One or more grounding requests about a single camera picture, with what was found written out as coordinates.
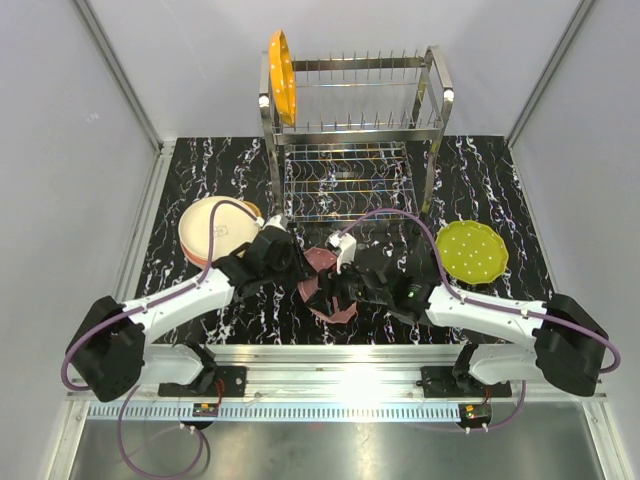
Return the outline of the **pink dotted plate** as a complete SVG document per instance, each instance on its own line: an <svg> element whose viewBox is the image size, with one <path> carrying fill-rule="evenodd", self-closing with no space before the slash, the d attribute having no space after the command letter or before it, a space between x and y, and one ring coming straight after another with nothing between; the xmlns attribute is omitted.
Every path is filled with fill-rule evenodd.
<svg viewBox="0 0 640 480"><path fill-rule="evenodd" d="M327 249L322 249L319 247L311 247L310 249L306 250L304 253L304 256L306 258L306 260L308 261L309 265L314 269L314 271L316 272L316 276L318 275L318 273L321 270L331 270L333 271L333 273L336 273L336 256L330 252ZM298 286L298 293L304 303L304 305L311 311L311 313L319 320L328 323L328 324L335 324L335 325L342 325L342 324L336 324L335 323L335 312L334 313L320 313L317 311L312 310L309 307L309 296L313 293L313 291L315 290L315 277L309 278L307 280L303 280L301 281ZM339 298L337 296L334 295L333 298L334 301L334 307L335 307L335 301L339 302Z"/></svg>

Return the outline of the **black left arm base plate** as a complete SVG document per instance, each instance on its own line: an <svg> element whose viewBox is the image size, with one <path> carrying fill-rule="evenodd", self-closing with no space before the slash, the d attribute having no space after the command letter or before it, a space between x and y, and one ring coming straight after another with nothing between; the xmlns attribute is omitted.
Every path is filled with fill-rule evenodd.
<svg viewBox="0 0 640 480"><path fill-rule="evenodd" d="M160 397L217 397L243 398L248 370L244 366L208 366L188 384L162 383Z"/></svg>

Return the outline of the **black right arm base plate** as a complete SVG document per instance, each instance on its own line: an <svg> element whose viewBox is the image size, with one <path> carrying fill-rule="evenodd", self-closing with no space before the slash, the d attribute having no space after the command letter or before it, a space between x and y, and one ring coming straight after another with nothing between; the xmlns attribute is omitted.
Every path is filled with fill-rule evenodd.
<svg viewBox="0 0 640 480"><path fill-rule="evenodd" d="M509 398L512 389L509 383L486 385L470 374L458 371L454 366L423 366L417 385L423 389L425 398Z"/></svg>

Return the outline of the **yellow-green dotted plate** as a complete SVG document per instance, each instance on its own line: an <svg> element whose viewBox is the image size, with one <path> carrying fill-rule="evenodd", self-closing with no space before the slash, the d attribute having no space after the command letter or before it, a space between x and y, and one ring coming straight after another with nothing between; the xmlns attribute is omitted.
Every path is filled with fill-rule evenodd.
<svg viewBox="0 0 640 480"><path fill-rule="evenodd" d="M485 224L473 220L451 222L438 232L436 246L444 270L463 283L488 284L506 272L506 244Z"/></svg>

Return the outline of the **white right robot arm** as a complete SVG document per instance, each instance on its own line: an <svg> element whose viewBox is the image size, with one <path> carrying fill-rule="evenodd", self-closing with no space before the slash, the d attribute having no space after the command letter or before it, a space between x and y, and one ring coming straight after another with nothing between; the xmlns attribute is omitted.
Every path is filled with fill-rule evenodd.
<svg viewBox="0 0 640 480"><path fill-rule="evenodd" d="M566 393L590 397L607 337L572 298L516 301L453 288L424 273L329 267L298 285L306 306L326 320L358 304L379 305L407 324L459 328L504 340L462 348L450 374L436 385L465 397L499 383L542 378Z"/></svg>

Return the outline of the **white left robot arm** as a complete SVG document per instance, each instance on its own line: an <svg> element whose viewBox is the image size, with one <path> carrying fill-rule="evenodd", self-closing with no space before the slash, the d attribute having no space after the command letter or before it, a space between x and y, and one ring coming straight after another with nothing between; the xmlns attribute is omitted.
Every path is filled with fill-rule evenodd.
<svg viewBox="0 0 640 480"><path fill-rule="evenodd" d="M313 273L290 232L266 226L252 242L174 287L125 303L110 296L96 300L67 347L61 380L101 402L154 383L206 396L218 379L214 354L194 342L156 353L153 343L198 316L256 295L266 284L293 288Z"/></svg>

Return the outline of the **orange dotted plate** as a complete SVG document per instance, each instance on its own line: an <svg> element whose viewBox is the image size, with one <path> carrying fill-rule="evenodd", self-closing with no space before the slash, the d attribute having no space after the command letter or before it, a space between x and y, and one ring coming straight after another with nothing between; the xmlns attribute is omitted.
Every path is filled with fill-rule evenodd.
<svg viewBox="0 0 640 480"><path fill-rule="evenodd" d="M296 124L296 78L286 35L282 30L273 33L268 49L269 73L276 111L288 126Z"/></svg>

